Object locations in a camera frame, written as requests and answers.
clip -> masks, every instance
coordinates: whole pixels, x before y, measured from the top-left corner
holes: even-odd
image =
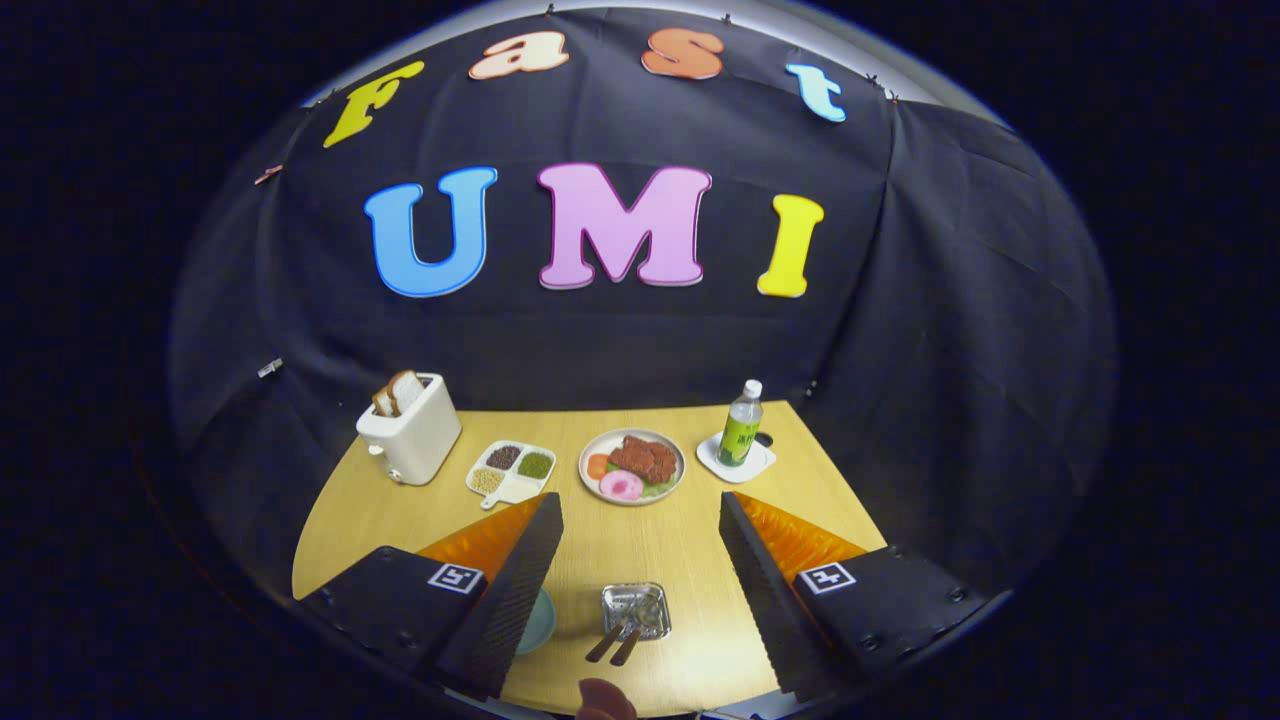
[[[257,372],[257,377],[259,379],[265,378],[283,366],[284,366],[284,360],[276,357],[275,360],[271,360],[266,365],[262,365],[262,369]]]
[[[268,168],[268,169],[262,170],[262,177],[260,177],[256,181],[253,181],[253,184],[262,184],[264,182],[274,178],[276,176],[276,173],[279,173],[283,169],[284,169],[284,165],[276,165],[274,168]]]

letter m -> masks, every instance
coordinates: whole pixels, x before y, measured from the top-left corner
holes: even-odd
[[[712,176],[695,168],[662,168],[649,178],[631,209],[599,165],[552,165],[538,176],[552,191],[552,263],[539,281],[552,290],[591,284],[595,270],[582,260],[590,241],[604,272],[622,282],[649,240],[649,258],[636,268],[646,284],[689,286],[703,279],[698,264],[698,206]]]

blue letter u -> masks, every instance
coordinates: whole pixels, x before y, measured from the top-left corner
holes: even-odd
[[[485,255],[484,191],[495,182],[498,170],[486,167],[440,178],[440,192],[453,206],[453,252],[439,263],[424,263],[413,251],[413,205],[422,199],[422,186],[392,186],[365,201],[365,214],[374,220],[374,261],[387,287],[408,297],[434,297],[475,279]]]

pink food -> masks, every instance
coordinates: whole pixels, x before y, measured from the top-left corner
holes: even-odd
[[[630,470],[613,470],[600,478],[600,493],[616,500],[636,500],[644,493],[644,480]]]

foam letter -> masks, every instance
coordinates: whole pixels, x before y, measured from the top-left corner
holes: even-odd
[[[399,78],[411,78],[422,72],[422,60],[410,63],[398,70],[387,73],[374,82],[365,83],[356,90],[352,90],[351,95],[347,96],[347,106],[342,109],[342,117],[338,118],[338,127],[333,128],[329,137],[324,138],[324,146],[333,147],[343,140],[347,140],[357,132],[367,128],[369,123],[374,122],[374,119],[367,114],[369,110],[378,110],[389,102],[392,96],[396,95],[396,90],[399,87]]]
[[[724,67],[716,56],[724,51],[724,42],[709,32],[659,29],[649,36],[649,47],[640,64],[655,76],[709,79]]]
[[[840,86],[813,65],[787,65],[787,72],[800,78],[800,97],[819,117],[833,123],[845,122],[845,111],[831,104],[831,94],[840,95]]]
[[[703,279],[698,264],[698,206],[712,176],[694,168],[662,168],[649,178],[630,210],[599,165],[552,165],[538,176],[552,191],[552,264],[538,275],[543,287],[586,287],[595,270],[582,261],[586,233],[604,272],[622,282],[649,238],[649,259],[636,275],[646,284],[689,286]]]
[[[467,74],[472,79],[490,79],[516,70],[549,70],[568,61],[563,49],[564,35],[559,32],[531,32],[511,37],[485,50],[488,58],[472,65]]]
[[[422,186],[403,183],[375,192],[365,202],[374,220],[374,261],[387,287],[408,297],[448,295],[480,273],[485,255],[484,191],[498,182],[493,168],[465,168],[440,178],[453,206],[453,252],[424,263],[413,251],[413,205]]]
[[[799,195],[776,196],[773,209],[778,213],[778,238],[773,242],[769,270],[760,275],[755,288],[760,295],[800,297],[809,287],[804,279],[804,261],[809,256],[813,227],[826,213],[822,205]]]

